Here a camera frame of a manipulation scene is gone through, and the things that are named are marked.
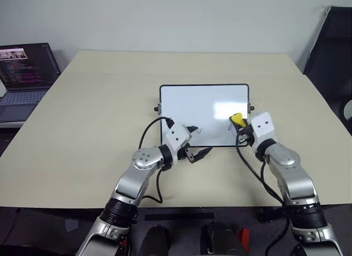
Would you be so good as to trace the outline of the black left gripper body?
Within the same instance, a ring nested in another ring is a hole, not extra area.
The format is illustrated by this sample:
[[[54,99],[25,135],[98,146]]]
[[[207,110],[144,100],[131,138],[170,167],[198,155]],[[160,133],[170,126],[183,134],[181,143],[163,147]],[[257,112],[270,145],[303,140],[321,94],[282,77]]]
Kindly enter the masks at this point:
[[[185,160],[188,159],[190,163],[194,162],[194,155],[189,149],[190,145],[189,143],[186,143],[184,146],[182,146],[178,152],[177,152],[177,157],[178,160]]]

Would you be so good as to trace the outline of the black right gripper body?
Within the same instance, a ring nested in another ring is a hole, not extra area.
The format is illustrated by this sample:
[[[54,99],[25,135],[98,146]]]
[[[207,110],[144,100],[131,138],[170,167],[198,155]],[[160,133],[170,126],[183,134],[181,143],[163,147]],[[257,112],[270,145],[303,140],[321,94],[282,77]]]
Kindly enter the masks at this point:
[[[241,126],[241,130],[236,134],[236,145],[252,146],[254,143],[254,131],[251,125]]]

